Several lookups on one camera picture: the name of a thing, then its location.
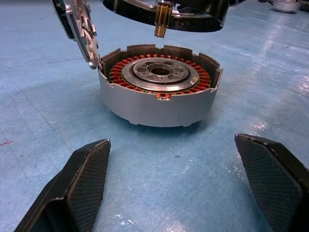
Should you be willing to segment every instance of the metal ring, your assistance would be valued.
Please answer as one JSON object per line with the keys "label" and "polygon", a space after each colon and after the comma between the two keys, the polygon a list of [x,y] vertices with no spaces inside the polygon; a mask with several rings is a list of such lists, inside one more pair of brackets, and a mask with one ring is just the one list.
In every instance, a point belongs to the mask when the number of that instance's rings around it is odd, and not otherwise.
{"label": "metal ring", "polygon": [[[167,72],[156,73],[153,71],[154,68],[162,68]],[[199,80],[195,68],[168,58],[147,58],[133,61],[124,66],[122,77],[136,87],[159,92],[182,91],[196,85]]]}

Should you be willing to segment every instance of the black rubber pad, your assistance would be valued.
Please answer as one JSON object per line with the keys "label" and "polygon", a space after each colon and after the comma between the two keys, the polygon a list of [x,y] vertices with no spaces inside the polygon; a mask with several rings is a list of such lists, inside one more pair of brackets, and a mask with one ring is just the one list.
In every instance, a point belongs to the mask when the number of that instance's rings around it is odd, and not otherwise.
{"label": "black rubber pad", "polygon": [[301,206],[306,193],[293,173],[293,168],[306,170],[304,166],[299,161],[295,166],[297,159],[274,141],[237,134],[235,142],[252,193],[273,231],[304,231],[300,219],[305,215]]}
{"label": "black rubber pad", "polygon": [[110,148],[109,140],[101,140],[74,151],[15,231],[92,231],[104,192]]}
{"label": "black rubber pad", "polygon": [[81,232],[92,231],[95,223],[103,196],[109,151],[107,145],[95,146],[68,192],[68,206]]}

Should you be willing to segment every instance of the silver metal housing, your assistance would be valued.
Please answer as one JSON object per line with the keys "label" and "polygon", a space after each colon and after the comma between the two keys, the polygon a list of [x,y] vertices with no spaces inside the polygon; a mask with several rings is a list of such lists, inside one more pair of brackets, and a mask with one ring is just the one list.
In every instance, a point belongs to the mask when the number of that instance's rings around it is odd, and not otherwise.
{"label": "silver metal housing", "polygon": [[[142,54],[171,55],[190,60],[210,74],[211,87],[196,93],[171,95],[167,99],[157,98],[156,93],[136,91],[110,82],[109,72],[117,62]],[[117,49],[102,57],[101,63],[103,69],[98,69],[98,75],[105,105],[132,124],[152,127],[186,127],[204,119],[211,110],[223,71],[216,60],[202,53],[195,55],[190,49],[169,45],[156,48],[155,44],[128,46],[125,51]]]}
{"label": "silver metal housing", "polygon": [[296,0],[275,0],[273,10],[283,13],[297,13],[300,2]]}

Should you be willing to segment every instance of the orange copper wire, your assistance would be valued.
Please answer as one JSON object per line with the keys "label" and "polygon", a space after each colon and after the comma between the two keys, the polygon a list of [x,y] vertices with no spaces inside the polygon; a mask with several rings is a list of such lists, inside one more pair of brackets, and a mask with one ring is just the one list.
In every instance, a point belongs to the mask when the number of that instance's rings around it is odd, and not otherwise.
{"label": "orange copper wire", "polygon": [[[133,89],[135,91],[141,91],[141,92],[147,92],[144,89],[140,89],[136,86],[131,85],[130,83],[128,83],[121,75],[121,71],[124,68],[125,65],[127,65],[128,63],[137,60],[137,59],[144,59],[144,58],[157,58],[158,55],[157,54],[147,54],[146,57],[145,55],[140,55],[140,56],[134,56],[134,57],[130,57],[127,59],[123,59],[122,61],[118,62],[117,64],[115,64],[111,71],[110,71],[110,78],[112,80],[113,83],[118,84],[120,86],[129,88],[129,89]],[[209,75],[209,73],[203,69],[201,66],[189,61],[189,60],[185,60],[183,58],[178,58],[178,57],[172,57],[172,56],[164,56],[164,55],[160,55],[159,57],[161,58],[169,58],[169,59],[175,59],[181,62],[184,62],[188,65],[191,65],[193,68],[195,68],[195,70],[198,72],[199,75],[199,81],[198,83],[191,87],[190,89],[187,89],[185,91],[178,91],[178,92],[171,92],[171,93],[161,93],[161,92],[152,92],[149,91],[149,93],[156,93],[157,94],[157,98],[160,98],[161,96],[165,96],[167,99],[170,99],[171,94],[172,95],[177,95],[177,94],[189,94],[189,93],[196,93],[196,92],[200,92],[203,90],[206,90],[207,88],[209,88],[211,86],[211,77]]]}

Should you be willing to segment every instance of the silver metal part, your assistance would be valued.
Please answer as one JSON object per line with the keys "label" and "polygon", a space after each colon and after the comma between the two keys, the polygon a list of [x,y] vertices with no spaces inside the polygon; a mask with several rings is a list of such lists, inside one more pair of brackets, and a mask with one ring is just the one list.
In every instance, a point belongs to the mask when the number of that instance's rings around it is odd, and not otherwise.
{"label": "silver metal part", "polygon": [[52,0],[54,9],[69,39],[74,40],[91,69],[101,68],[96,27],[86,0]]}
{"label": "silver metal part", "polygon": [[[141,54],[163,54],[190,60],[207,70],[211,76],[211,87],[196,93],[171,95],[170,99],[167,99],[157,98],[156,93],[136,91],[109,82],[107,76],[117,62]],[[132,124],[152,127],[190,126],[206,118],[223,71],[216,60],[202,53],[195,55],[190,49],[169,45],[156,48],[154,44],[129,46],[125,51],[117,49],[102,57],[102,63],[103,69],[98,70],[98,74],[105,105]]]}
{"label": "silver metal part", "polygon": [[192,66],[167,58],[136,60],[122,69],[122,76],[134,86],[159,92],[188,89],[199,78]]}
{"label": "silver metal part", "polygon": [[296,0],[276,0],[273,10],[283,13],[296,13],[299,10],[300,3]]}

